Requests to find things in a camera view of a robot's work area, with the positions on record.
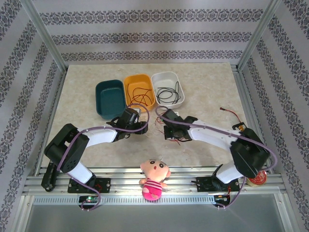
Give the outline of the teal plastic bin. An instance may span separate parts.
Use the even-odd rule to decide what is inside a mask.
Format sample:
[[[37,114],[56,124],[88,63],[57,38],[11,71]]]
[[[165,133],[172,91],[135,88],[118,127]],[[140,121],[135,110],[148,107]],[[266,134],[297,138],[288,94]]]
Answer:
[[[117,79],[102,81],[96,85],[96,111],[105,120],[121,116],[126,108],[123,82]]]

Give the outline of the orange plastic bin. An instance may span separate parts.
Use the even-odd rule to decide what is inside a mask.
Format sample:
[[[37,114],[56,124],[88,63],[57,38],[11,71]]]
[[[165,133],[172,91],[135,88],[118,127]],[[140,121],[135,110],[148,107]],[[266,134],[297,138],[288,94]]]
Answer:
[[[126,104],[138,103],[151,111],[155,105],[155,93],[151,79],[146,74],[128,76],[123,81]]]

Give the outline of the pink plush doll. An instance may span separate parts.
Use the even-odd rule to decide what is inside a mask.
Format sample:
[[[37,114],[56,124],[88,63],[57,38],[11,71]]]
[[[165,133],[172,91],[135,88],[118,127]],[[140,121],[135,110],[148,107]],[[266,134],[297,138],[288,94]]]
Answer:
[[[142,186],[142,195],[148,201],[161,198],[162,192],[167,188],[164,183],[171,175],[169,167],[160,160],[150,159],[140,165],[145,177],[139,181]]]

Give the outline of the white plastic bin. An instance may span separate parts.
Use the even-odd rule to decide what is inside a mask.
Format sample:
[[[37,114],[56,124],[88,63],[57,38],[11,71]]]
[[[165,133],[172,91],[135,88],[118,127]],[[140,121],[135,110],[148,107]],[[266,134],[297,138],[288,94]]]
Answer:
[[[170,109],[179,108],[185,100],[185,95],[174,72],[159,72],[151,77],[155,99],[158,105]]]

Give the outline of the grey metal panel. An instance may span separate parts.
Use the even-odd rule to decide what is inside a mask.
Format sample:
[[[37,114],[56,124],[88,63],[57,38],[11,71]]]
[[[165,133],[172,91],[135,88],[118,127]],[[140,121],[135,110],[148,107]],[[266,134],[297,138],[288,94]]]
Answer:
[[[274,194],[242,194],[227,209],[189,203],[121,204],[83,212],[69,198],[37,197],[25,232],[295,232]]]

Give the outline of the red round tin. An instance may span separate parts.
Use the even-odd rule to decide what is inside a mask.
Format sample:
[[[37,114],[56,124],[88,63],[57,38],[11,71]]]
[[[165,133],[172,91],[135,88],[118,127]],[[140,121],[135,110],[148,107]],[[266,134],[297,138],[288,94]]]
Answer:
[[[258,187],[267,182],[267,172],[260,171],[255,178],[247,178],[246,183],[251,187]]]

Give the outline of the aluminium rail beam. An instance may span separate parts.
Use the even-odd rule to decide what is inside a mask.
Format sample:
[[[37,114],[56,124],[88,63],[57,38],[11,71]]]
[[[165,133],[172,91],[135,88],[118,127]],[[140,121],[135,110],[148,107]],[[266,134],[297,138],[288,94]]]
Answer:
[[[193,183],[196,177],[211,176],[215,171],[215,167],[171,167],[171,176],[165,180],[167,184],[166,195],[193,195],[197,194],[197,187]],[[139,180],[144,178],[139,167],[131,168],[91,168],[97,177],[110,178],[109,186],[111,195],[140,195],[141,186]],[[47,194],[68,195],[68,187],[70,177],[66,174],[58,174],[56,177],[56,186],[53,191],[46,192],[41,186],[43,175],[46,168],[41,168],[39,174],[26,178],[25,185],[22,190],[24,196],[40,196]],[[267,182],[259,187],[251,187],[245,185],[242,193],[258,194],[258,193],[286,193],[286,186],[280,174],[269,174]]]

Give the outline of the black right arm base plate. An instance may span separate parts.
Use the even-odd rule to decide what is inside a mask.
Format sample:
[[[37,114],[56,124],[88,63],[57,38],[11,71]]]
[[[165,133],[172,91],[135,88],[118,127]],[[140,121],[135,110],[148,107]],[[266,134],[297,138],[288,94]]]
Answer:
[[[240,185],[237,179],[225,184],[216,177],[196,177],[196,186],[198,192],[228,192],[239,191]]]

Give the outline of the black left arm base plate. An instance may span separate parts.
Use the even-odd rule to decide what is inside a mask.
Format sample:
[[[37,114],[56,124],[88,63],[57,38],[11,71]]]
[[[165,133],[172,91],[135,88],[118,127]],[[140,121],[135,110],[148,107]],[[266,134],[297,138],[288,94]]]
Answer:
[[[111,179],[110,178],[93,177],[86,183],[86,185],[97,190],[99,193],[109,193],[110,192]],[[77,183],[77,181],[71,179],[69,181],[68,193],[92,194],[92,193],[95,193],[95,192],[93,190],[90,190],[89,188],[86,188],[86,187],[82,186],[81,184]]]

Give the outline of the aluminium side rail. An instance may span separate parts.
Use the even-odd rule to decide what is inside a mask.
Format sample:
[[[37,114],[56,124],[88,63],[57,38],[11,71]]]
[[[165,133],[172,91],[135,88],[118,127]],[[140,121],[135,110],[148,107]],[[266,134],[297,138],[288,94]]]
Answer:
[[[56,110],[57,110],[57,106],[60,100],[60,95],[64,86],[64,82],[65,82],[65,78],[66,78],[67,72],[64,72],[59,80],[59,83],[57,85],[56,91],[55,91],[55,95],[51,104],[51,110],[48,116],[48,121],[47,121],[47,125],[45,128],[45,132],[44,132],[44,136],[42,139],[42,143],[41,143],[41,147],[40,147],[40,152],[38,155],[38,158],[36,159],[35,165],[34,165],[34,169],[33,169],[33,176],[38,176],[40,173],[40,169],[41,169],[41,165],[42,165],[42,160],[44,157],[44,149],[46,147],[46,144],[48,142],[48,138],[51,132],[51,128],[53,125],[53,121],[56,115]]]
[[[245,118],[246,118],[246,125],[251,128],[252,130],[254,130],[254,132],[258,135],[258,137],[260,138],[260,140],[264,143],[264,138],[262,136],[262,132],[260,130],[259,124],[258,124],[258,120],[253,108],[253,104],[247,89],[247,86],[245,84],[244,78],[242,76],[242,73],[240,73],[237,70],[236,65],[231,65],[231,69],[232,69],[232,73],[235,79],[235,83],[238,89],[238,93],[239,93],[239,97],[241,100],[241,104],[243,107],[243,111],[245,114]]]

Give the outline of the black clamp bracket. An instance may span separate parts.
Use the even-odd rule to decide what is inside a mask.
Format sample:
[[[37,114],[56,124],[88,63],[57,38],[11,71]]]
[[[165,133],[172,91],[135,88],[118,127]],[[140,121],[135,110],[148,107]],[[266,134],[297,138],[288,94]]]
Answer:
[[[50,161],[41,182],[41,186],[46,192],[51,192],[55,188],[57,174],[57,166]]]

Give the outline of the aluminium frame post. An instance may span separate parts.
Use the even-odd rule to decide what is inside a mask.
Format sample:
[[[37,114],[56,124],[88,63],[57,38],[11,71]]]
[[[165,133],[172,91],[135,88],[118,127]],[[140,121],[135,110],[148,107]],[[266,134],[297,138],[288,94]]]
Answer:
[[[236,65],[237,72],[243,70],[244,66],[246,65],[250,55],[252,54],[255,46],[257,45],[258,41],[260,40],[264,30],[266,29],[267,25],[269,24],[271,18],[273,17],[275,11],[277,10],[278,6],[282,0],[270,0],[269,4],[267,5],[264,13],[261,16],[261,19],[255,28],[252,37],[249,39],[247,46],[245,47],[242,56]]]
[[[26,13],[28,14],[29,18],[31,19],[33,25],[35,26],[40,37],[42,38],[43,42],[50,51],[57,66],[60,68],[62,72],[66,73],[68,70],[68,66],[66,65],[63,57],[61,56],[61,53],[57,49],[56,44],[52,39],[52,36],[50,35],[34,3],[32,2],[32,0],[20,0],[20,2],[23,8],[25,9]]]

